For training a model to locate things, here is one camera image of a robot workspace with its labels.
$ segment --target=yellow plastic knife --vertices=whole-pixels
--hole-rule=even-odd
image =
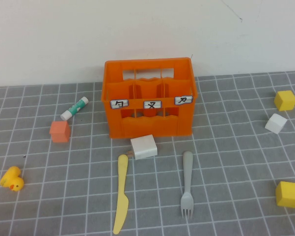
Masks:
[[[128,157],[127,155],[120,155],[118,158],[118,175],[119,175],[119,183],[118,183],[118,202],[117,202],[117,213],[116,218],[114,220],[113,233],[117,235],[126,219],[128,207],[129,207],[129,199],[124,194],[124,187],[126,183],[126,175],[128,168]]]

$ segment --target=orange cube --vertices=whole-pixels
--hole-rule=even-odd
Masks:
[[[66,143],[69,141],[71,129],[67,121],[54,121],[49,133],[54,143]]]

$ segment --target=toy block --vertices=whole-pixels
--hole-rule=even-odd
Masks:
[[[67,121],[54,121],[49,133],[54,143],[66,143],[69,141],[71,129]]]
[[[274,103],[279,111],[289,111],[295,107],[295,95],[292,91],[279,91]]]
[[[295,183],[281,181],[276,187],[276,203],[280,207],[295,208]]]
[[[278,115],[273,114],[271,118],[269,118],[268,122],[265,125],[265,129],[268,129],[269,131],[278,134],[284,125],[286,124],[287,119]]]

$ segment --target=fork handle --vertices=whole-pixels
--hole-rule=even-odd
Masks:
[[[185,177],[185,192],[191,192],[191,178],[193,167],[193,153],[185,151],[183,153],[183,173]]]

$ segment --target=knife handle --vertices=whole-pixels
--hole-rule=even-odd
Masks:
[[[124,187],[126,184],[126,175],[127,175],[127,169],[128,169],[128,160],[129,158],[127,155],[120,155],[118,158],[118,193],[124,193]]]

